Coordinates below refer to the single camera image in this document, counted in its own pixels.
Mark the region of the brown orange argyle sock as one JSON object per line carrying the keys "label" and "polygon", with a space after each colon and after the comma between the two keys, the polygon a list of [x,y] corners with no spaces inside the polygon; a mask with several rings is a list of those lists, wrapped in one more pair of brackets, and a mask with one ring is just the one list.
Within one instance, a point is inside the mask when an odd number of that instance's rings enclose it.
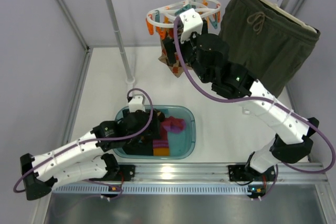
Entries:
{"label": "brown orange argyle sock", "polygon": [[158,60],[165,64],[171,73],[179,78],[184,72],[181,63],[178,59],[177,52],[174,46],[173,29],[168,28],[163,36],[160,36],[161,55]]}

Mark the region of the maroon orange striped sock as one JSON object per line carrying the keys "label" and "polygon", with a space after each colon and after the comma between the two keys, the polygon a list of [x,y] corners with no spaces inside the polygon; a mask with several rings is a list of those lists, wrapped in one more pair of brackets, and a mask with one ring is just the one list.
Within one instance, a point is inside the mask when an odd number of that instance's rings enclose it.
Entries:
{"label": "maroon orange striped sock", "polygon": [[170,156],[170,147],[167,137],[167,132],[163,131],[161,133],[161,138],[153,140],[153,155],[154,156]]}

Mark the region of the white clip sock hanger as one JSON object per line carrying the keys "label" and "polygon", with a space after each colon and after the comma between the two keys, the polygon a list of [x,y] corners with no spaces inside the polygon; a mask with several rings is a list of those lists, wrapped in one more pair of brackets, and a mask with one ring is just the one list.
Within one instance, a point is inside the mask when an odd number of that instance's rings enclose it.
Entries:
{"label": "white clip sock hanger", "polygon": [[150,34],[173,27],[177,16],[194,9],[201,18],[213,28],[218,28],[220,22],[221,3],[217,0],[184,0],[149,11],[146,15],[146,25]]}

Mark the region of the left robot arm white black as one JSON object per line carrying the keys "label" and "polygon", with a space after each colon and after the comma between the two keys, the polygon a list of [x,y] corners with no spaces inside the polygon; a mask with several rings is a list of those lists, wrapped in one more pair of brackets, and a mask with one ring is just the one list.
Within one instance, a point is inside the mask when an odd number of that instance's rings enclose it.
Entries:
{"label": "left robot arm white black", "polygon": [[41,155],[20,157],[24,192],[29,201],[63,185],[82,180],[111,181],[120,166],[111,150],[138,148],[159,138],[160,113],[137,110],[115,121],[103,121],[76,141]]}

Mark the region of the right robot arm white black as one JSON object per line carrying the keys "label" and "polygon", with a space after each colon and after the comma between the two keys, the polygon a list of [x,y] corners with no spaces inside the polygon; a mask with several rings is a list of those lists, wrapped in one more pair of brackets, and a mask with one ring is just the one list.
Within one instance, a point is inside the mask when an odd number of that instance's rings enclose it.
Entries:
{"label": "right robot arm white black", "polygon": [[191,33],[181,40],[162,40],[170,63],[190,66],[202,83],[210,83],[217,96],[204,91],[193,78],[192,85],[204,96],[222,103],[236,102],[261,119],[275,132],[274,139],[250,154],[245,173],[253,178],[278,163],[294,164],[308,156],[311,136],[317,131],[316,118],[302,119],[272,95],[247,68],[228,59],[229,46],[214,34]]}

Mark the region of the black sock in bin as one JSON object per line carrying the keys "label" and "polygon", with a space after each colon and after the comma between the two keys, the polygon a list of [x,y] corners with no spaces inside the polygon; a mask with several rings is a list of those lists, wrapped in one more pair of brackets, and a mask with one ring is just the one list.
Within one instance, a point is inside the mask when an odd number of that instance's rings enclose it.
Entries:
{"label": "black sock in bin", "polygon": [[153,156],[152,143],[136,143],[135,145],[125,145],[122,149],[127,155]]}

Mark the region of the maroon purple sock in bin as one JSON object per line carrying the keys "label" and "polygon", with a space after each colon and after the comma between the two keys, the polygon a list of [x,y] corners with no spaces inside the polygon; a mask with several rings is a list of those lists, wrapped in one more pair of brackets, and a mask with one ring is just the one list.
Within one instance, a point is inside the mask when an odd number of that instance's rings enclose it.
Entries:
{"label": "maroon purple sock in bin", "polygon": [[170,116],[165,118],[164,121],[160,125],[160,132],[161,133],[174,133],[180,134],[186,128],[186,122],[183,119],[175,118]]}

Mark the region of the teal plastic bin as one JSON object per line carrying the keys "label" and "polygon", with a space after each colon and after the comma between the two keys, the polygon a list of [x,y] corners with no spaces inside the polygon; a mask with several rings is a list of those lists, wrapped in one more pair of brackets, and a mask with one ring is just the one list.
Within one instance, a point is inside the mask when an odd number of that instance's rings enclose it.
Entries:
{"label": "teal plastic bin", "polygon": [[173,105],[155,105],[154,109],[162,112],[165,118],[173,116],[183,119],[186,122],[186,128],[180,134],[167,133],[170,156],[140,156],[127,155],[122,148],[117,148],[114,152],[122,158],[137,159],[184,159],[194,150],[196,143],[196,124],[193,113],[183,106]]}

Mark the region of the olive green shorts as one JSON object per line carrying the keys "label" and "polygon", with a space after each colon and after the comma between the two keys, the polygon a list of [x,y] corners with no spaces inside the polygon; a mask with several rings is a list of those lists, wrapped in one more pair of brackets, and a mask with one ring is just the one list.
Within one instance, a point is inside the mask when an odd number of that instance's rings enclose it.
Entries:
{"label": "olive green shorts", "polygon": [[220,26],[230,61],[246,67],[276,97],[320,38],[319,30],[268,0],[230,0]]}

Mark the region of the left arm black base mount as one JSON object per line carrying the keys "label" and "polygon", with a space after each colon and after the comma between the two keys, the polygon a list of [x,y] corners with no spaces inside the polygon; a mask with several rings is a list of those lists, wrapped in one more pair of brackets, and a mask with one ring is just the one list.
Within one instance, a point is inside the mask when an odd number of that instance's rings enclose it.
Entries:
{"label": "left arm black base mount", "polygon": [[117,172],[107,172],[102,178],[91,178],[90,181],[97,182],[130,182],[135,176],[135,165],[119,165]]}

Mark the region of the aluminium rail frame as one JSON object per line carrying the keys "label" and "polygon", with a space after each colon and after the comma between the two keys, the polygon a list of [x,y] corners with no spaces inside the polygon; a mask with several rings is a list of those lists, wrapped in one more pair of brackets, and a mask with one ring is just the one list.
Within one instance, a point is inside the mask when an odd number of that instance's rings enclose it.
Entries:
{"label": "aluminium rail frame", "polygon": [[243,165],[225,163],[138,163],[121,165],[123,172],[114,181],[67,182],[52,190],[55,194],[112,196],[140,195],[251,195],[265,194],[277,185],[327,184],[326,174],[306,174],[284,164],[257,178],[243,174]]}

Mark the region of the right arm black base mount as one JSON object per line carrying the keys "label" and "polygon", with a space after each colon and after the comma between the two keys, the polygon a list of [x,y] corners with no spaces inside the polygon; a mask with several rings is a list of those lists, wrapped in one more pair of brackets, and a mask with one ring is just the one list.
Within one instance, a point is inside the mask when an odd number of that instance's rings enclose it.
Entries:
{"label": "right arm black base mount", "polygon": [[228,165],[228,174],[231,182],[273,182],[276,177],[274,167],[259,173],[252,169],[246,169],[243,164]]}

